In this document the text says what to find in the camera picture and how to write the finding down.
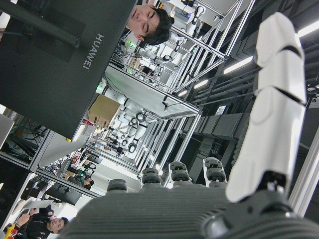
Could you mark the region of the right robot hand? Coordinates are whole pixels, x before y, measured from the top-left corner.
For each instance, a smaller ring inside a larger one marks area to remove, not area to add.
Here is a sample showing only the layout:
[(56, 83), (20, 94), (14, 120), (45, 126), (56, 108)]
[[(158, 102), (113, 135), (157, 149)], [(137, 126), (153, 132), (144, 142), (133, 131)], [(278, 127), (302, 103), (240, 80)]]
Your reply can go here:
[(287, 201), (306, 106), (304, 53), (291, 21), (275, 13), (260, 24), (256, 100), (228, 182), (204, 164), (207, 185), (174, 168), (174, 186), (109, 191), (91, 200), (62, 239), (316, 239), (316, 223)]

